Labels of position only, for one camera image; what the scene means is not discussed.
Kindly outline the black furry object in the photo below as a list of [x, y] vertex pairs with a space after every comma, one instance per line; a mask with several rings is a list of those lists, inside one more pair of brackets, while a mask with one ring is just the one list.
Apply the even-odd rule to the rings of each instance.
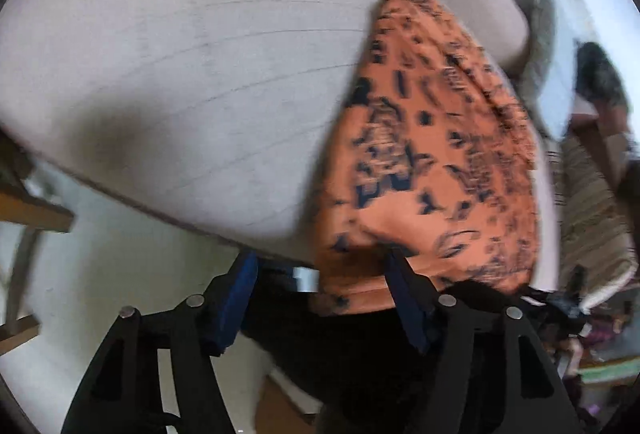
[[604, 102], [610, 107], [629, 109], [620, 75], [596, 42], [585, 42], [578, 47], [576, 92], [593, 105]]

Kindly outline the orange black floral garment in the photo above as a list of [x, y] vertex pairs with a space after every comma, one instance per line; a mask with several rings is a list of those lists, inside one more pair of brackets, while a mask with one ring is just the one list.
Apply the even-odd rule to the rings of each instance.
[[529, 282], [537, 145], [521, 103], [439, 0], [382, 0], [322, 164], [316, 309], [388, 310], [384, 255], [437, 289]]

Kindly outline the grey white pillow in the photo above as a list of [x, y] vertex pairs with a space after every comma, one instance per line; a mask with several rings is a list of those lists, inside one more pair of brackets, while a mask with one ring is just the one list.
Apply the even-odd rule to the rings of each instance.
[[573, 112], [574, 31], [559, 0], [515, 0], [529, 28], [527, 57], [514, 78], [518, 98], [541, 136], [563, 139]]

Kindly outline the pink quilted bed mattress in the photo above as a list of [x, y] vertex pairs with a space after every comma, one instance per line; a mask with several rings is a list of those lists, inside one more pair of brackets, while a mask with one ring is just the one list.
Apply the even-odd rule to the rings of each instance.
[[1, 123], [108, 194], [314, 264], [326, 145], [382, 0], [5, 0]]

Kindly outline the wooden chair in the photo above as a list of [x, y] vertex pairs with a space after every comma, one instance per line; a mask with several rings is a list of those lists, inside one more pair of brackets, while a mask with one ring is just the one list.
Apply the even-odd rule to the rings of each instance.
[[1, 221], [21, 226], [6, 285], [6, 305], [1, 321], [1, 353], [38, 336], [40, 322], [21, 308], [39, 243], [46, 232], [67, 234], [75, 214], [62, 205], [53, 186], [37, 173], [34, 161], [6, 133], [1, 135]]

